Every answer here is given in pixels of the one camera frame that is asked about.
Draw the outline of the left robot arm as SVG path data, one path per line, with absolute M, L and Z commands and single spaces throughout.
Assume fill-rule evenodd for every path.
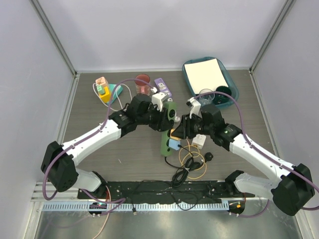
M 124 137 L 139 125 L 168 133 L 174 125 L 176 105 L 162 102 L 155 95 L 138 94 L 123 110 L 113 112 L 106 120 L 82 136 L 59 144 L 50 143 L 41 165 L 43 182 L 51 182 L 55 192 L 78 188 L 92 199 L 100 199 L 106 193 L 106 181 L 97 172 L 84 171 L 77 166 L 90 154 L 104 145 Z

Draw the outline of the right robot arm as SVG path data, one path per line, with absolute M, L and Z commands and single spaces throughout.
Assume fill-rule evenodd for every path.
M 225 191 L 235 197 L 250 193 L 271 200 L 278 209 L 294 216 L 315 195 L 310 169 L 286 162 L 256 144 L 239 127 L 226 123 L 220 110 L 205 105 L 201 115 L 183 115 L 172 136 L 192 139 L 198 134 L 209 136 L 225 150 L 236 154 L 260 170 L 266 178 L 255 177 L 237 170 L 227 177 Z

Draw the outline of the white cube adapter plug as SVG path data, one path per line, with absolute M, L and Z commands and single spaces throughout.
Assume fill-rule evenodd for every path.
M 206 136 L 202 134 L 197 134 L 196 137 L 192 139 L 192 145 L 198 149 L 202 149 L 206 141 Z

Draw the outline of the blue charger plug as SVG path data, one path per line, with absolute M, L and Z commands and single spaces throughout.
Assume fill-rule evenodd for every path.
M 168 140 L 168 147 L 173 149 L 173 150 L 179 150 L 181 148 L 181 142 L 180 140 L 176 139 L 169 139 Z

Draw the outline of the green power strip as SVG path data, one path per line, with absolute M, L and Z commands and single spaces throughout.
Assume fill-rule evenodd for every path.
M 174 125 L 174 119 L 176 115 L 176 103 L 175 102 L 165 102 L 163 109 L 167 110 L 166 119 L 168 120 L 168 130 L 165 130 L 161 134 L 161 145 L 160 153 L 163 157 L 168 157 L 172 154 L 172 150 L 168 146 L 168 141 L 170 139 L 170 131 Z

